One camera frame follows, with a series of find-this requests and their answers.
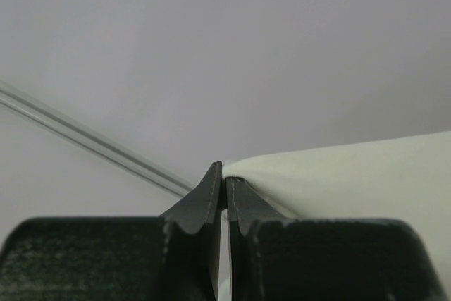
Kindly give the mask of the white floral print t-shirt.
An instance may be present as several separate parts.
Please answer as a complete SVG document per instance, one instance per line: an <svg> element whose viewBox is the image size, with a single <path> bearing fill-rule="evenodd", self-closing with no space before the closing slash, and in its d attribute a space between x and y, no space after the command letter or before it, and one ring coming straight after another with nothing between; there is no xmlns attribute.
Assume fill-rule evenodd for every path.
<svg viewBox="0 0 451 301"><path fill-rule="evenodd" d="M450 133L256 156L223 168L290 216L450 215Z"/></svg>

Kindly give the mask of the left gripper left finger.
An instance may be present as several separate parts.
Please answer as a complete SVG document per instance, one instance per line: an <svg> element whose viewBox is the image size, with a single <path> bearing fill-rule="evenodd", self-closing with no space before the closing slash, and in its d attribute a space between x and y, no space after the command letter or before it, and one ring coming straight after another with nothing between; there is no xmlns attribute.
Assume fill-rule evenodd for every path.
<svg viewBox="0 0 451 301"><path fill-rule="evenodd" d="M165 242L162 300L216 300L222 214L222 163L212 163L200 183L162 213Z"/></svg>

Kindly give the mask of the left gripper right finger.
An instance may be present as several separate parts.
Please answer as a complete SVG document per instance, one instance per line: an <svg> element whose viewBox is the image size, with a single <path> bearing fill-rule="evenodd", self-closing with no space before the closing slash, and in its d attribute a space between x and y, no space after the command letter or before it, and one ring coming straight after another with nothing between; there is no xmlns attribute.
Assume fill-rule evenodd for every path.
<svg viewBox="0 0 451 301"><path fill-rule="evenodd" d="M242 178L226 178L225 191L230 250L231 299L264 300L261 253L257 231L282 214Z"/></svg>

